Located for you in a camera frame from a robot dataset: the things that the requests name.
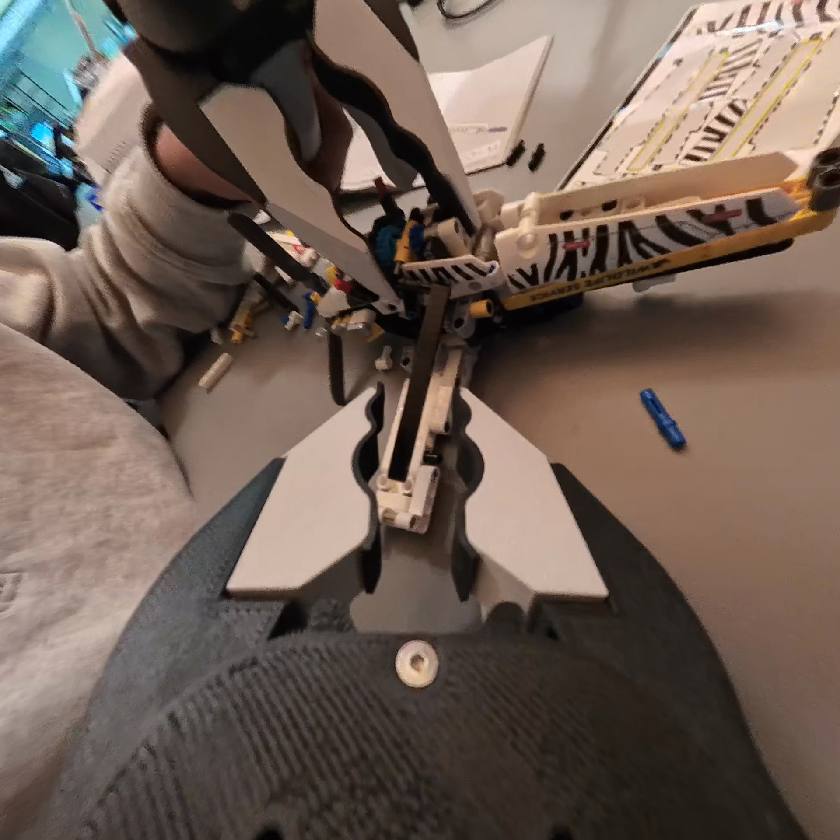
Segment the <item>blue lego pin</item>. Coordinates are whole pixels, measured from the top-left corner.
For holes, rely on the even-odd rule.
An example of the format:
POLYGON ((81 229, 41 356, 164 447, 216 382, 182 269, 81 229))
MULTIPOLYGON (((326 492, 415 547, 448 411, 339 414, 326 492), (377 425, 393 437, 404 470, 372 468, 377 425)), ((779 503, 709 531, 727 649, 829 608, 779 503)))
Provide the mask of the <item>blue lego pin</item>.
POLYGON ((676 420, 669 414, 655 391, 644 389, 639 393, 640 401, 650 416, 661 437, 668 446, 675 451, 686 447, 686 438, 680 430, 676 420))

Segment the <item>lego instruction booklet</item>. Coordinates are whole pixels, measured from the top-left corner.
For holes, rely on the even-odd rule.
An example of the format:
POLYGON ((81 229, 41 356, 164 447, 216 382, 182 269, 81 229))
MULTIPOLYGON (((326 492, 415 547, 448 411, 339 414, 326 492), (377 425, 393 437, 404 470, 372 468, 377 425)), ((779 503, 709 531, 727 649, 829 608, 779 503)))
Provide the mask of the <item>lego instruction booklet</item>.
POLYGON ((473 70, 428 76, 467 175, 506 163, 553 41, 546 35, 473 70))

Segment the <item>zebra striped lego helicopter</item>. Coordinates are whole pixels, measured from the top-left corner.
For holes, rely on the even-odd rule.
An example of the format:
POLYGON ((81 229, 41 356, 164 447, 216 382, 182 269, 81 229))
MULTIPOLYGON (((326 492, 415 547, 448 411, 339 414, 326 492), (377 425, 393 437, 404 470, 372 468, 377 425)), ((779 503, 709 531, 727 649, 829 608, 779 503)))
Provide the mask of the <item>zebra striped lego helicopter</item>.
POLYGON ((405 213, 386 187, 367 244, 394 306, 336 266, 317 312, 334 333, 420 340, 433 294, 447 298, 441 343, 476 344, 495 331, 549 319, 583 295, 638 291, 682 272, 777 253, 823 230, 838 212, 838 146, 807 173, 781 152, 705 163, 505 203, 474 194, 480 226, 468 234, 439 203, 405 213))

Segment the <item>long black lego beam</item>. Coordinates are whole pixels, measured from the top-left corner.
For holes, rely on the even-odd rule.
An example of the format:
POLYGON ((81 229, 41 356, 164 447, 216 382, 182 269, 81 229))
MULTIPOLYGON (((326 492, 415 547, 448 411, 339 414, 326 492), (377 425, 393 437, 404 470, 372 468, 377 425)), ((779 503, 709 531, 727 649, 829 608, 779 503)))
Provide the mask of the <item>long black lego beam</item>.
POLYGON ((387 470, 388 478, 393 481, 405 482, 408 478, 449 297, 449 286, 434 286, 427 295, 425 314, 413 354, 413 368, 407 383, 402 414, 395 428, 391 463, 387 470))

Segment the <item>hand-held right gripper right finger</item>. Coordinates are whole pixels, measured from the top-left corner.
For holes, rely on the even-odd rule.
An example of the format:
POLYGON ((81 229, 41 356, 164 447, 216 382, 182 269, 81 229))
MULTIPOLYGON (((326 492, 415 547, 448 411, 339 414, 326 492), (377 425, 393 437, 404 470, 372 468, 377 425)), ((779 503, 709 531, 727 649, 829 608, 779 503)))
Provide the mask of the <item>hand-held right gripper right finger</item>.
POLYGON ((608 590, 546 455, 470 390, 455 397, 453 582, 481 606, 604 603, 608 590))

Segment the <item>zebra sticker sheet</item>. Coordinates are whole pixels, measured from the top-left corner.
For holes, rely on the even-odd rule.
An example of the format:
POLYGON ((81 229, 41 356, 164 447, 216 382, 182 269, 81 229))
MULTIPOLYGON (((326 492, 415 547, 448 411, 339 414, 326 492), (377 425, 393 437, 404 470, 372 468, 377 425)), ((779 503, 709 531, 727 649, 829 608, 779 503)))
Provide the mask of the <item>zebra sticker sheet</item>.
POLYGON ((838 147, 838 1, 693 6, 558 184, 838 147))

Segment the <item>person's left forearm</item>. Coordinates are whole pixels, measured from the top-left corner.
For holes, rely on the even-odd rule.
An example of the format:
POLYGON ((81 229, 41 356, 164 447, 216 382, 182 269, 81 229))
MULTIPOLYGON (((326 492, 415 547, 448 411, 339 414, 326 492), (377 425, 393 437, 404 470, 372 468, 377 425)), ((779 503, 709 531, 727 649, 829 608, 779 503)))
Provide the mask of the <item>person's left forearm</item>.
POLYGON ((192 336, 231 313, 251 271, 228 211, 249 208, 220 187, 180 189, 196 159, 177 142, 169 159, 163 140, 149 107, 78 247, 2 237, 2 408, 86 376, 124 400, 156 397, 192 336))

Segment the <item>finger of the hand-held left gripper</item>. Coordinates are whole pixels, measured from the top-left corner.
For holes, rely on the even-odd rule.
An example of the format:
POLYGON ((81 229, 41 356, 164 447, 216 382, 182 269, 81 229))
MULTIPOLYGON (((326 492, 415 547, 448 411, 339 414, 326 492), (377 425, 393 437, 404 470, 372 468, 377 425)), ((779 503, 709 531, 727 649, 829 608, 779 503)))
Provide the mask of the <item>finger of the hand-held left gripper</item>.
POLYGON ((364 237, 344 221, 328 189, 299 165, 286 118, 269 93, 223 84, 201 110, 257 184, 267 212, 375 295, 378 311, 402 313, 364 237))
POLYGON ((420 175, 433 201, 472 235, 476 201, 398 2, 317 1, 313 63, 362 127, 402 191, 420 175))

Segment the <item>person's left hand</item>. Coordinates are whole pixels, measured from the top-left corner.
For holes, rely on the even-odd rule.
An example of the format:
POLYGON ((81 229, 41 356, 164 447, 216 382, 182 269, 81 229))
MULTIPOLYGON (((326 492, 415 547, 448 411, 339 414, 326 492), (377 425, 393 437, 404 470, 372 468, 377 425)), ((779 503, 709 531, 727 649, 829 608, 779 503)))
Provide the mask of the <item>person's left hand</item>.
POLYGON ((341 103, 326 91, 318 79, 308 47, 304 49, 301 61, 311 84, 321 132, 318 152, 306 159, 304 170, 314 181, 331 193, 336 193, 341 186, 353 130, 341 103))

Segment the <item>white lego skid assembly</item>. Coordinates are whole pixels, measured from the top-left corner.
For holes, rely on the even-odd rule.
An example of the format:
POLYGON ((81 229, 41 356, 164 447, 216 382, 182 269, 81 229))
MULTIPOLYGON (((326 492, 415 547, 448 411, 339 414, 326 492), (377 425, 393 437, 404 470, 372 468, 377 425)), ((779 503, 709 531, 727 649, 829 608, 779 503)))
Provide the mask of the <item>white lego skid assembly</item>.
POLYGON ((385 453, 374 488, 380 522, 392 529, 425 533, 428 529, 443 471, 444 445, 453 422, 456 385, 469 379, 477 351, 468 346, 476 321, 461 308, 455 326, 444 331, 434 357, 429 384, 424 392, 419 426, 410 447, 405 479, 390 477, 395 463, 396 440, 405 412, 409 381, 402 385, 385 453))

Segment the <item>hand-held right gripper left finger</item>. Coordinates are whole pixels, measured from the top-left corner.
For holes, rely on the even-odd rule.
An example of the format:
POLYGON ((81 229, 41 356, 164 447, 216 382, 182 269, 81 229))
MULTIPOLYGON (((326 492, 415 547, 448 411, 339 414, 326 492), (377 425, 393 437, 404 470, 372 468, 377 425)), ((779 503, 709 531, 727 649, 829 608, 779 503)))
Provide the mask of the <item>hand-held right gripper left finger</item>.
POLYGON ((367 388, 282 457, 226 592, 244 599, 354 599, 382 573, 370 486, 384 387, 367 388))

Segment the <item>short white lego beam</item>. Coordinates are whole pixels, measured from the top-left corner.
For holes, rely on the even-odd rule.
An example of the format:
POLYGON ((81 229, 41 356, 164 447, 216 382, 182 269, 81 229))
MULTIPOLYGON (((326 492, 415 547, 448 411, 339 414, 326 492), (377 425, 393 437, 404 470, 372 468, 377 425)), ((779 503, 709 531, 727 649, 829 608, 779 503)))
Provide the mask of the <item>short white lego beam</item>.
POLYGON ((221 353, 199 379, 197 386, 204 392, 211 392, 230 371, 235 357, 231 353, 221 353))

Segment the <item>pile of loose lego pieces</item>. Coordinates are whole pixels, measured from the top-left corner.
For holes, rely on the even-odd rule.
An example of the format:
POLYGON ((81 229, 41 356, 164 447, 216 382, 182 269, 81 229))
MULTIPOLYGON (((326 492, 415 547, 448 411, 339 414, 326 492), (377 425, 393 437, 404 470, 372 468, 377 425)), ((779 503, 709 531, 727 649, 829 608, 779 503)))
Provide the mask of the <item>pile of loose lego pieces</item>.
POLYGON ((235 360, 238 347, 256 340, 257 322, 269 312, 278 317, 280 325, 286 331, 310 333, 325 342, 327 359, 329 332, 337 333, 343 341, 353 338, 366 343, 377 341, 384 334, 372 309, 332 309, 332 305, 338 304, 339 300, 330 297, 329 294, 345 281, 343 274, 335 266, 323 260, 312 248, 305 246, 289 230, 268 235, 298 262, 323 278, 327 289, 323 294, 310 291, 303 284, 278 271, 264 256, 252 253, 251 279, 241 292, 233 315, 223 327, 211 330, 211 340, 219 349, 216 358, 219 354, 227 352, 232 354, 235 360))

